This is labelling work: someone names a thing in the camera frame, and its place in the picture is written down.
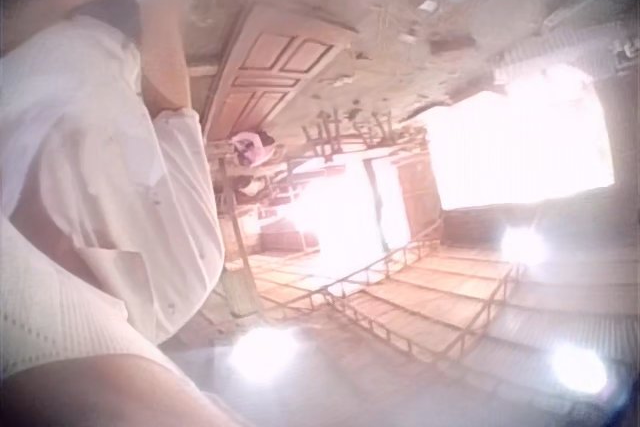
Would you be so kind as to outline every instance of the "wooden door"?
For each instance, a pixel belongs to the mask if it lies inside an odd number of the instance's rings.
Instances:
[[[255,6],[240,22],[203,116],[205,139],[260,128],[349,45],[354,32]]]

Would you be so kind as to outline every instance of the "white shirt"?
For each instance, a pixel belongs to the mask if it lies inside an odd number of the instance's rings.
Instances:
[[[2,206],[32,170],[47,216],[152,343],[202,306],[224,247],[198,116],[152,120],[140,56],[89,18],[58,24],[2,59]]]

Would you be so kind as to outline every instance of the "door panel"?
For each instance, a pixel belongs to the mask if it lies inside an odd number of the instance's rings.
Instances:
[[[207,98],[205,139],[260,128],[349,45],[354,33],[324,20],[253,7]]]

